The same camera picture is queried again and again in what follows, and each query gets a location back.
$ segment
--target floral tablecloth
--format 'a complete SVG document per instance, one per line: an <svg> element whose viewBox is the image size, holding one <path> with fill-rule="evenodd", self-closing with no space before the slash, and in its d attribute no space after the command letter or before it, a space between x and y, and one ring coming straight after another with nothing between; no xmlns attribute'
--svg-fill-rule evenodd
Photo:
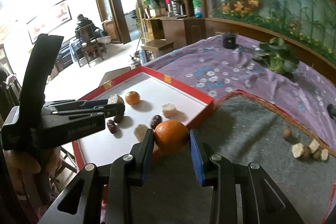
<svg viewBox="0 0 336 224"><path fill-rule="evenodd" d="M336 150L336 124L327 105L336 105L336 88L321 74L300 62L294 80L276 74L252 60L259 42L238 36L239 47L222 47L221 36L210 37L175 50L146 64L210 95L218 101L241 89L280 107L313 130Z"/></svg>

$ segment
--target orange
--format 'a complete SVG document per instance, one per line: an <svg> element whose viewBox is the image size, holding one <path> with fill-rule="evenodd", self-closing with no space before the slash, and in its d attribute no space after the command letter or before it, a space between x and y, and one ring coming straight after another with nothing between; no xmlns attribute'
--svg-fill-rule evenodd
<svg viewBox="0 0 336 224"><path fill-rule="evenodd" d="M156 145L166 154L179 153L188 143L188 139L186 126L175 120L160 123L154 131Z"/></svg>
<svg viewBox="0 0 336 224"><path fill-rule="evenodd" d="M136 105L140 102L140 95L135 91L130 91L126 94L125 101L131 106Z"/></svg>

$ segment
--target black canister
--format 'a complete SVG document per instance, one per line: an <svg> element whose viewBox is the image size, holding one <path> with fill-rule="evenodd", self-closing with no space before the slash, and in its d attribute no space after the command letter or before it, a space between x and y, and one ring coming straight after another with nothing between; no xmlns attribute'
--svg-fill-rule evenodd
<svg viewBox="0 0 336 224"><path fill-rule="evenodd" d="M181 15L182 0L171 0L174 15Z"/></svg>
<svg viewBox="0 0 336 224"><path fill-rule="evenodd" d="M237 35L233 32L226 32L223 34L223 47L234 50L236 45Z"/></svg>

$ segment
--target red date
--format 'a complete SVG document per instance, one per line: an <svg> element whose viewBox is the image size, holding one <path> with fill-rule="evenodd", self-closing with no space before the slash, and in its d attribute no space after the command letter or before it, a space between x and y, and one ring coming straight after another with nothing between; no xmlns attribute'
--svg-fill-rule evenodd
<svg viewBox="0 0 336 224"><path fill-rule="evenodd" d="M160 115L155 115L151 120L151 129L155 128L162 122L162 117Z"/></svg>
<svg viewBox="0 0 336 224"><path fill-rule="evenodd" d="M107 128L112 134L115 134L117 132L116 124L112 120L107 121Z"/></svg>
<svg viewBox="0 0 336 224"><path fill-rule="evenodd" d="M123 115L117 115L113 118L113 121L115 123L121 123L121 121L123 120L124 116Z"/></svg>

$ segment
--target metal bolt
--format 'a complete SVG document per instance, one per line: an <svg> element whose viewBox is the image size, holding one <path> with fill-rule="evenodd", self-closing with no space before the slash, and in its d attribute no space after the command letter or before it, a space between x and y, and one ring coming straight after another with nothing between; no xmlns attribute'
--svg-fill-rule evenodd
<svg viewBox="0 0 336 224"><path fill-rule="evenodd" d="M133 156L131 154L127 154L127 155L123 156L123 160L125 160L125 161L130 161L132 159L133 159Z"/></svg>
<svg viewBox="0 0 336 224"><path fill-rule="evenodd" d="M215 161L218 161L218 160L221 160L222 156L219 155L219 154L213 154L213 155L211 156L211 158L212 158L213 160L215 160Z"/></svg>
<svg viewBox="0 0 336 224"><path fill-rule="evenodd" d="M251 162L250 166L252 169L255 169L255 170L260 168L260 165L257 162Z"/></svg>
<svg viewBox="0 0 336 224"><path fill-rule="evenodd" d="M94 168L95 168L95 166L93 164L85 165L85 170L87 170L87 171L92 171Z"/></svg>

